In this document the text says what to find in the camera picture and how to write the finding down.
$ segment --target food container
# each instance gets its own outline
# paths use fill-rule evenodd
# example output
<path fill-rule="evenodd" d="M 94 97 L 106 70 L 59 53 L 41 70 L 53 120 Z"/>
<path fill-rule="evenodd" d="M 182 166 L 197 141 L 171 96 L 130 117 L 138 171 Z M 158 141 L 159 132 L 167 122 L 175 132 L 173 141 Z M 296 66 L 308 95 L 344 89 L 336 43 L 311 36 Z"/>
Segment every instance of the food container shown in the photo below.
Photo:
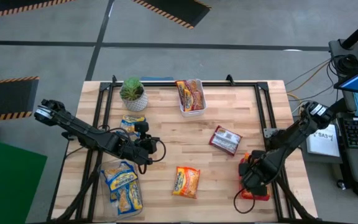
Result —
<path fill-rule="evenodd" d="M 110 189 L 109 186 L 106 184 L 106 178 L 105 176 L 101 173 L 102 170 L 105 169 L 115 169 L 118 168 L 119 165 L 121 164 L 122 160 L 115 160 L 115 161 L 109 161 L 109 162 L 104 162 L 102 164 L 100 164 L 98 172 L 99 172 L 99 178 L 100 178 L 100 185 L 101 185 L 101 190 L 102 190 L 102 196 L 103 196 L 103 219 L 106 222 L 115 222 L 116 220 L 120 220 L 123 218 L 127 218 L 127 217 L 132 217 L 134 215 L 138 215 L 140 212 L 142 212 L 142 209 L 139 209 L 135 212 L 132 213 L 127 213 L 127 214 L 122 214 L 122 215 L 118 215 L 118 200 L 115 202 L 110 202 Z M 143 204 L 143 200 L 142 200 L 142 191 L 140 189 L 140 184 L 139 184 L 139 175 L 136 171 L 136 166 L 133 162 L 131 161 L 126 161 L 129 165 L 134 167 L 135 173 L 138 176 L 137 180 L 134 180 L 139 188 L 139 197 L 140 197 L 140 201 L 142 201 Z"/>
<path fill-rule="evenodd" d="M 203 89 L 203 83 L 201 82 L 201 80 L 199 79 L 196 79 L 196 82 L 197 82 L 197 87 L 199 90 L 201 90 L 201 94 L 203 96 L 203 106 L 204 106 L 204 109 L 202 110 L 196 110 L 196 111 L 188 111 L 188 112 L 185 112 L 185 109 L 183 107 L 183 105 L 180 103 L 180 98 L 179 98 L 179 105 L 180 105 L 180 112 L 181 112 L 181 115 L 184 116 L 184 117 L 192 117 L 192 116 L 199 116 L 199 115 L 203 115 L 205 113 L 205 110 L 206 110 L 206 101 L 205 101 L 205 97 L 204 97 L 204 89 Z"/>

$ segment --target concrete floor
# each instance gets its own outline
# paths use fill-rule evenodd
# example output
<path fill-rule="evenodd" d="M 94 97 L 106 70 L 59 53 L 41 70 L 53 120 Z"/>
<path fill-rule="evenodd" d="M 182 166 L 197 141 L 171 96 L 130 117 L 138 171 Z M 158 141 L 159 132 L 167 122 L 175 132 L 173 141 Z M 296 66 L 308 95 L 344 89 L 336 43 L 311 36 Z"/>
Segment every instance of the concrete floor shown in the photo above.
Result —
<path fill-rule="evenodd" d="M 187 30 L 130 0 L 116 0 L 104 42 L 173 44 L 242 44 L 327 47 L 358 28 L 358 1 L 351 0 L 203 0 L 213 10 Z M 13 16 L 0 17 L 0 40 L 96 42 L 108 0 L 76 0 Z M 0 45 L 0 79 L 41 77 L 36 103 L 64 102 L 76 112 L 94 47 Z M 128 76 L 288 82 L 329 58 L 322 51 L 201 50 L 102 48 L 92 80 Z M 306 78 L 287 88 L 293 89 Z M 300 98 L 328 87 L 325 72 L 294 92 Z M 330 105 L 336 92 L 313 98 Z M 0 140 L 48 156 L 27 222 L 47 217 L 67 142 L 60 128 L 34 119 L 0 122 Z M 358 223 L 358 198 L 335 186 L 327 164 L 306 163 L 318 215 L 323 220 Z"/>

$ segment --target white paper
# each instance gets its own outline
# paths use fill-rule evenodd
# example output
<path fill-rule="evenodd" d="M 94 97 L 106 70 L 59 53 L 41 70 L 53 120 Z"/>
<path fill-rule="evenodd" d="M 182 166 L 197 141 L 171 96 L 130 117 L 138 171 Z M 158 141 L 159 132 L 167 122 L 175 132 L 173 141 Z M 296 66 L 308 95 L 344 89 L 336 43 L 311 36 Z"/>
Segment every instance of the white paper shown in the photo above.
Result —
<path fill-rule="evenodd" d="M 308 153 L 339 157 L 335 126 L 330 124 L 324 130 L 317 130 L 307 139 Z"/>

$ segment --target desk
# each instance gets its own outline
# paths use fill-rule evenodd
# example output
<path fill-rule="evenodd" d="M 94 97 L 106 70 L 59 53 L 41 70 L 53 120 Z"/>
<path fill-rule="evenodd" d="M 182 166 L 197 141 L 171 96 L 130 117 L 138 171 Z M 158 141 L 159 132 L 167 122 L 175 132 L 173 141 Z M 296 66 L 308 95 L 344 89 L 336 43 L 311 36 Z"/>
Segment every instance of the desk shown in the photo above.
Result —
<path fill-rule="evenodd" d="M 283 81 L 266 81 L 278 128 L 286 128 L 293 123 L 290 105 Z M 92 124 L 100 82 L 85 82 L 81 92 L 76 116 Z M 158 136 L 167 146 L 167 155 L 161 162 L 148 166 L 147 173 L 140 175 L 140 187 L 144 209 L 136 217 L 120 222 L 274 222 L 277 220 L 274 202 L 256 201 L 255 208 L 247 215 L 237 213 L 232 201 L 239 190 L 238 163 L 245 152 L 263 149 L 264 141 L 260 128 L 257 100 L 253 88 L 243 86 L 204 87 L 208 109 L 202 116 L 184 118 L 180 114 L 178 92 L 174 87 L 145 87 L 149 104 L 145 110 L 133 113 L 126 110 L 119 97 L 119 88 L 112 94 L 109 114 L 110 127 L 120 125 L 124 114 L 141 114 L 149 122 L 152 136 Z M 264 111 L 267 111 L 262 95 Z M 101 118 L 104 116 L 102 103 Z M 243 136 L 234 157 L 208 145 L 217 125 Z M 71 142 L 68 152 L 79 147 Z M 162 156 L 162 147 L 152 155 L 153 159 Z M 64 163 L 60 185 L 53 208 L 52 218 L 61 215 L 78 193 L 83 175 L 86 150 L 72 154 Z M 103 162 L 115 160 L 104 154 Z M 190 166 L 201 170 L 197 199 L 173 196 L 173 183 L 176 166 Z M 311 194 L 305 164 L 300 150 L 295 151 L 285 164 L 290 188 L 300 203 L 313 216 L 317 216 Z M 100 185 L 96 199 L 94 222 L 104 221 L 103 200 Z M 282 207 L 285 199 L 280 193 Z M 89 197 L 85 198 L 83 214 L 88 211 Z M 251 200 L 237 199 L 240 210 L 247 210 Z"/>

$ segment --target hazard tape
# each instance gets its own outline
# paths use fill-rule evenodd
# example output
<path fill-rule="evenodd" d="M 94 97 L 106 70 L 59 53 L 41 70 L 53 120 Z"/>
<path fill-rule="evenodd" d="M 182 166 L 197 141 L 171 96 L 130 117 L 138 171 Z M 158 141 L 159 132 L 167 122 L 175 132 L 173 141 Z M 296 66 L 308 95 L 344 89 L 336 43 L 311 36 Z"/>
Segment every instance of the hazard tape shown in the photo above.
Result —
<path fill-rule="evenodd" d="M 197 1 L 197 0 L 194 0 L 194 1 L 197 2 L 198 4 L 202 4 L 203 6 L 209 8 L 209 9 L 212 9 L 211 6 L 209 6 L 209 5 L 207 5 L 207 4 L 203 3 L 203 2 L 200 2 L 200 1 Z"/>
<path fill-rule="evenodd" d="M 39 79 L 40 79 L 40 77 L 8 78 L 5 80 L 0 80 L 0 83 L 21 82 L 21 81 L 39 80 Z"/>
<path fill-rule="evenodd" d="M 26 11 L 33 10 L 33 9 L 40 9 L 42 7 L 53 6 L 56 4 L 61 4 L 61 3 L 71 2 L 71 1 L 75 1 L 75 0 L 53 0 L 53 1 L 51 0 L 51 1 L 47 1 L 47 2 L 41 2 L 38 4 L 29 5 L 29 6 L 22 6 L 22 7 L 18 7 L 18 8 L 14 8 L 14 9 L 3 10 L 3 11 L 0 11 L 0 16 L 16 14 L 19 12 L 26 12 Z"/>
<path fill-rule="evenodd" d="M 16 113 L 8 113 L 8 114 L 0 114 L 0 121 L 9 120 L 9 119 L 17 119 L 17 118 L 28 118 L 32 115 L 32 111 L 22 111 Z"/>
<path fill-rule="evenodd" d="M 177 17 L 175 17 L 175 16 L 173 16 L 173 15 L 171 15 L 171 14 L 169 14 L 169 13 L 167 13 L 167 12 L 165 12 L 165 11 L 155 7 L 155 6 L 153 6 L 153 5 L 151 5 L 150 3 L 147 3 L 147 2 L 142 1 L 142 0 L 132 0 L 132 1 L 134 1 L 137 4 L 140 4 L 141 6 L 144 6 L 147 9 L 150 9 L 151 11 L 153 11 L 153 12 L 155 12 L 155 13 L 157 13 L 157 14 L 159 14 L 159 15 L 167 18 L 167 19 L 170 19 L 173 22 L 176 22 L 177 24 L 179 24 L 179 25 L 181 25 L 183 27 L 186 27 L 187 29 L 194 29 L 194 27 L 191 24 L 189 24 L 189 23 L 187 23 L 187 22 L 185 22 L 185 21 L 183 21 L 183 20 L 181 20 L 181 19 L 179 19 L 179 18 L 177 18 Z M 201 3 L 199 1 L 196 1 L 196 2 L 211 9 L 211 7 L 207 6 L 204 3 Z"/>

